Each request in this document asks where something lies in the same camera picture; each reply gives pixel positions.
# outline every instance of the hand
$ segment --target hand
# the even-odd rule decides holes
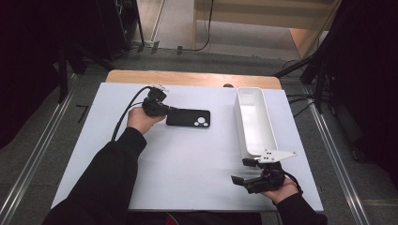
[[[280,189],[262,192],[261,194],[272,199],[275,204],[278,204],[287,197],[290,197],[296,193],[299,193],[299,190],[296,187],[295,182],[286,177]]]
[[[134,107],[129,111],[127,127],[136,128],[144,135],[154,124],[160,122],[164,118],[165,116],[147,116],[142,107]]]

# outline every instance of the aluminum rail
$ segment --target aluminum rail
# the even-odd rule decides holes
[[[35,149],[32,151],[30,158],[27,160],[23,170],[18,177],[17,181],[14,183],[6,200],[0,211],[0,224],[8,225],[14,216],[15,211],[20,204],[24,193],[26,192],[30,181],[32,180],[36,169],[38,168],[39,163],[41,162],[47,147],[50,144],[50,141],[55,134],[56,129],[58,128],[59,122],[65,114],[66,109],[70,103],[72,95],[74,93],[76,83],[80,80],[80,76],[73,74],[69,81],[70,91],[66,95],[64,101],[57,105],[54,110],[54,113],[41,134],[38,143],[36,144]]]
[[[311,94],[312,92],[304,86],[304,92]],[[349,174],[345,168],[345,165],[340,157],[339,151],[331,137],[324,115],[319,114],[316,107],[311,104],[311,112],[313,113],[314,120],[318,126],[319,132],[322,136],[323,142],[328,151],[331,164],[333,165],[334,171],[336,172],[337,178],[339,179],[340,185],[342,186],[345,199],[347,200],[348,206],[351,209],[352,215],[358,225],[370,225],[371,222],[366,216],[366,212],[363,208],[360,196],[356,191],[354,184],[351,182]]]

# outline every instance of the table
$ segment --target table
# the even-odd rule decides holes
[[[139,158],[139,173],[130,210],[275,210],[269,199],[249,195],[243,187],[232,184],[231,175],[251,178],[258,176],[259,170],[244,167],[241,163],[233,110],[237,90],[220,87],[224,83],[273,88],[263,92],[267,105],[272,106],[268,113],[270,119],[273,119],[276,142],[280,150],[294,149],[298,153],[297,157],[282,162],[283,168],[293,172],[300,181],[305,191],[303,196],[313,209],[323,210],[285,93],[277,79],[123,70],[111,71],[107,81],[99,88],[53,206],[68,196],[91,158],[110,140],[118,117],[134,93],[148,83],[159,82],[170,89],[168,97],[163,101],[165,104],[178,108],[210,110],[211,126],[207,129],[169,127],[162,121],[145,135],[148,145]]]
[[[229,83],[234,87],[256,86],[262,89],[282,89],[279,80],[275,77],[171,71],[112,70],[109,72],[106,82],[218,87]]]
[[[322,33],[329,30],[341,0],[214,0],[212,21],[290,28],[301,58],[307,57]],[[208,21],[211,0],[195,0],[192,44],[196,20]]]

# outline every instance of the black jacket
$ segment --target black jacket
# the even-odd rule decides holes
[[[68,197],[50,211],[43,224],[126,224],[131,193],[137,177],[137,161],[145,146],[145,138],[138,130],[126,128],[117,142],[108,142],[94,156]],[[277,208],[285,225],[327,224],[327,218],[317,214],[300,194],[280,202]],[[155,219],[155,214],[141,215],[144,215],[141,222],[144,218],[144,221],[153,220],[147,224],[164,224],[162,216],[161,219]],[[228,214],[207,212],[172,215],[179,225],[231,224],[231,219],[237,223],[239,218],[244,218],[239,214],[230,214],[228,217]],[[248,222],[260,220],[258,214],[246,214],[246,218],[244,220]]]

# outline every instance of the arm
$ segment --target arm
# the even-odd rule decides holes
[[[93,158],[68,197],[44,224],[122,224],[128,212],[138,169],[146,146],[143,134],[164,117],[148,117],[142,108],[129,112],[128,127]]]
[[[263,192],[263,195],[273,200],[283,224],[311,224],[326,225],[328,218],[325,215],[317,214],[313,208],[305,202],[296,188],[295,183],[285,179],[283,186],[276,191]]]

